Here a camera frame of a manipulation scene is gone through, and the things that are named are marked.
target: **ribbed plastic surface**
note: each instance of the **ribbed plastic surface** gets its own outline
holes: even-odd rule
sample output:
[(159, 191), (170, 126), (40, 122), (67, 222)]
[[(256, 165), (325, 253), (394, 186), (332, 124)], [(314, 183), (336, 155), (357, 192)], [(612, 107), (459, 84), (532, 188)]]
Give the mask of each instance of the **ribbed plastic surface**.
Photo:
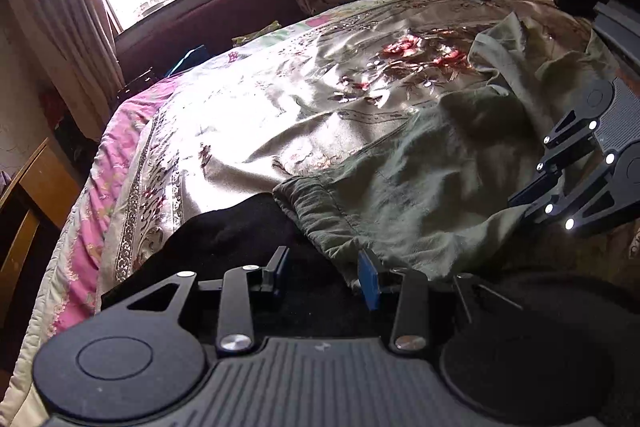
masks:
[(640, 100), (619, 77), (614, 79), (613, 87), (613, 101), (593, 133), (604, 153), (622, 152), (640, 139)]
[[(147, 425), (170, 427), (485, 427), (500, 422), (456, 402), (431, 366), (377, 339), (271, 339), (221, 361), (199, 395)], [(575, 427), (599, 426), (586, 419)]]

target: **window sill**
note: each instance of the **window sill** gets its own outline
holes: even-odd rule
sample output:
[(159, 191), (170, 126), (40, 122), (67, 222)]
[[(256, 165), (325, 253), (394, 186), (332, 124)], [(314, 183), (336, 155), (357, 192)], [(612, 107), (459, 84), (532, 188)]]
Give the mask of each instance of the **window sill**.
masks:
[(150, 33), (210, 1), (212, 0), (175, 0), (139, 20), (133, 26), (115, 36), (116, 56), (140, 42)]

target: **wooden chair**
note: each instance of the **wooden chair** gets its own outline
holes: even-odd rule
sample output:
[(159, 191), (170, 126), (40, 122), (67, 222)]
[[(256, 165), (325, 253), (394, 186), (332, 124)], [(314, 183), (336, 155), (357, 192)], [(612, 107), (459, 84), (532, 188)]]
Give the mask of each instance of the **wooden chair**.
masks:
[(47, 139), (0, 198), (0, 377), (14, 370), (40, 280), (79, 193)]

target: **blue object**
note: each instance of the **blue object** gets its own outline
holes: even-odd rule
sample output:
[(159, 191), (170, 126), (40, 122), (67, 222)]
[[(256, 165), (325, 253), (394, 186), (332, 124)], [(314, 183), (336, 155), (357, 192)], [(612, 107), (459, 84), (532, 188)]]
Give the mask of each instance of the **blue object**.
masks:
[(358, 280), (367, 308), (370, 311), (377, 310), (380, 306), (378, 271), (366, 252), (362, 250), (358, 252)]
[(164, 76), (164, 78), (172, 76), (172, 74), (182, 73), (183, 71), (190, 70), (191, 68), (199, 66), (203, 62), (209, 60), (211, 56), (212, 55), (209, 54), (207, 49), (204, 47), (204, 44), (200, 45), (184, 55), (180, 62), (178, 62), (169, 71), (167, 71), (167, 74)]

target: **wall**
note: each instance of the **wall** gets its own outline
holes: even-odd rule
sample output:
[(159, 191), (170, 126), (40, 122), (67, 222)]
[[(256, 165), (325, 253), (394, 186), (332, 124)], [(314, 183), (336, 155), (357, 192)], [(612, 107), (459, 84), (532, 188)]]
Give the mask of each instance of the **wall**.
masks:
[(0, 169), (11, 175), (51, 136), (38, 101), (45, 85), (7, 0), (0, 0)]

